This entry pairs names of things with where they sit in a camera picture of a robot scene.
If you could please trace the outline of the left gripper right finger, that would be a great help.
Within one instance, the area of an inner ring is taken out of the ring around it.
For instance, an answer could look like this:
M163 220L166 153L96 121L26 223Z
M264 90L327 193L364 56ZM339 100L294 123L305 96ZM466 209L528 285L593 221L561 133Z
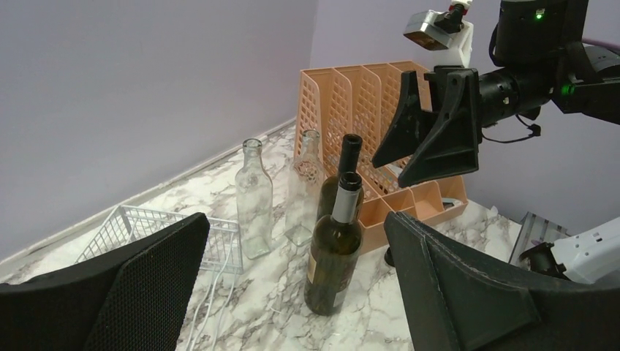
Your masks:
M416 350L619 348L618 282L527 271L404 212L384 229Z

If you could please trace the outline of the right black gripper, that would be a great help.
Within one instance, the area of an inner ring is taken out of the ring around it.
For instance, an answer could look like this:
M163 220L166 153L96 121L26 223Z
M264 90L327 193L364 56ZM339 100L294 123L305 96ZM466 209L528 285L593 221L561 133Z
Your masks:
M428 84L431 111L421 107L417 72L401 74L396 111L372 158L374 168L409 158L398 176L400 187L478 169L478 71L435 66Z

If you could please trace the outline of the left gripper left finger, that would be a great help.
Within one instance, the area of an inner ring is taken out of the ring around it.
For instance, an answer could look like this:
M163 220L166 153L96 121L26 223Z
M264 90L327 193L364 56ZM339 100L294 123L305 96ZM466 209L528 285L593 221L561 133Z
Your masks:
M195 213L131 244L1 285L3 350L174 350L210 224Z

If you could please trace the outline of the silver-neck green wine bottle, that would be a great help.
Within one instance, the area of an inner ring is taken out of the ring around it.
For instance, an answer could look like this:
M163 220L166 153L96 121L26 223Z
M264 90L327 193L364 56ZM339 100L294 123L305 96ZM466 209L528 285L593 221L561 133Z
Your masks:
M363 244L356 215L361 189L358 173L342 173L331 214L314 228L303 296L315 314L339 313L346 297Z

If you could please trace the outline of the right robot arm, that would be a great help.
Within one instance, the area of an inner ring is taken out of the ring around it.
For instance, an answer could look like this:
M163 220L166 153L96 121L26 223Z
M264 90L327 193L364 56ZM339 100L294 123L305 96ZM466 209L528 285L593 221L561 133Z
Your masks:
M495 70L470 67L469 1L411 16L404 36L438 54L434 68L401 75L394 117L372 157L375 168L400 159L401 188L473 173L484 129L516 117L540 136L541 107L619 122L619 52L582 40L586 1L502 1L488 55Z

